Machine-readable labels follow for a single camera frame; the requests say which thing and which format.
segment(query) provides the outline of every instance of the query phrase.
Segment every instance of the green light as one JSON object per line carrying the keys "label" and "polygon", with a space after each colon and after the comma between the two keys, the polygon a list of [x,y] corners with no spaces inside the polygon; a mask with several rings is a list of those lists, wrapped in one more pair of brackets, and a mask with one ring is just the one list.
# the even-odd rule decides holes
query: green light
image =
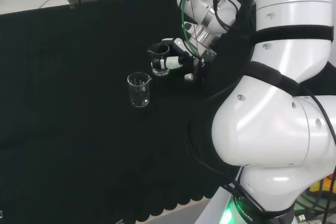
{"label": "green light", "polygon": [[232,213],[230,209],[226,209],[221,217],[219,224],[229,224],[232,219]]}

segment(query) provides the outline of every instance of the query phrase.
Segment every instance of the robot end effector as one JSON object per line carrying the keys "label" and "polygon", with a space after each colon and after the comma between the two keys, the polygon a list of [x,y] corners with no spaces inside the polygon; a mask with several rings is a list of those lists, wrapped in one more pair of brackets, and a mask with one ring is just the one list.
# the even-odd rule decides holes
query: robot end effector
{"label": "robot end effector", "polygon": [[[230,26],[234,23],[240,3],[236,0],[218,0],[217,14]],[[160,44],[148,48],[153,73],[164,76],[170,70],[179,69],[186,81],[203,80],[210,62],[216,57],[213,46],[221,35],[227,32],[217,21],[213,0],[189,0],[185,2],[184,13],[197,24],[184,22],[187,40],[163,39]]]}

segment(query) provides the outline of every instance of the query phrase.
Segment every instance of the table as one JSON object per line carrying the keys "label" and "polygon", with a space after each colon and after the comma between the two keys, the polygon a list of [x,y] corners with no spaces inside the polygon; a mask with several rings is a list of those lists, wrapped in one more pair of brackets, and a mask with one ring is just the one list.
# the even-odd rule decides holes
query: table
{"label": "table", "polygon": [[[244,26],[246,14],[237,20]],[[209,140],[220,104],[200,111],[193,133],[204,139],[203,157],[227,179],[196,165],[185,137],[197,105],[240,76],[251,52],[246,31],[220,39],[206,85],[163,78],[152,83],[146,108],[128,101],[128,74],[150,73],[147,47],[180,36],[180,22],[176,0],[100,0],[0,16],[6,223],[143,221],[177,203],[211,198],[235,177],[237,167],[224,164]],[[334,92],[334,74],[327,69],[323,90]],[[314,92],[324,75],[310,82]]]}

